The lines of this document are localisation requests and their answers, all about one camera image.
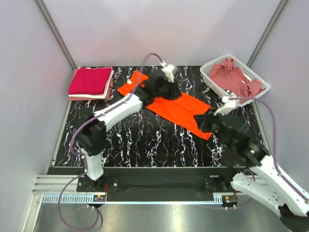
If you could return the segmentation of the orange t shirt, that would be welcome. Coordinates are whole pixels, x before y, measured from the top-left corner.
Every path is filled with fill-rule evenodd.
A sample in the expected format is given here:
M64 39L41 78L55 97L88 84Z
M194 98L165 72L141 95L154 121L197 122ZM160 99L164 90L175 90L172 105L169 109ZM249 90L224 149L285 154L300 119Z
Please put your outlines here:
M186 128L201 139L208 140L211 132L202 132L194 119L195 115L207 112L210 106L186 93L176 100L155 98L146 108L160 117Z

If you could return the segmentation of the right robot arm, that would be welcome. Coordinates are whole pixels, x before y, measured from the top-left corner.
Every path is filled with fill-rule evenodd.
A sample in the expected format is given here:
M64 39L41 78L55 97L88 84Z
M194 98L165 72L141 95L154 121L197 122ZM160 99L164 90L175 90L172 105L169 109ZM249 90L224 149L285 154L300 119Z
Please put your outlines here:
M272 210L292 232L309 230L309 194L277 163L274 156L244 131L244 123L236 115L215 115L214 110L195 115L202 132L213 132L225 147L240 158L245 167L262 178L268 186L251 181L229 167L219 179L223 191L240 191Z

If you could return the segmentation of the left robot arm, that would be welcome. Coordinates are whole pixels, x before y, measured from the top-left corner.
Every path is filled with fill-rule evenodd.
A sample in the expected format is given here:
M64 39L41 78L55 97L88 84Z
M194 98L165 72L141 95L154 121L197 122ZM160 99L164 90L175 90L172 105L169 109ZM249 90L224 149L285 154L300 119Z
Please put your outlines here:
M106 133L115 124L141 111L155 99L176 100L181 92L175 81L175 67L162 68L148 75L141 83L141 73L131 91L121 100L109 107L86 117L86 122L73 135L72 140L81 148L81 156L85 164L85 180L93 191L104 187L104 170L101 164L101 153Z

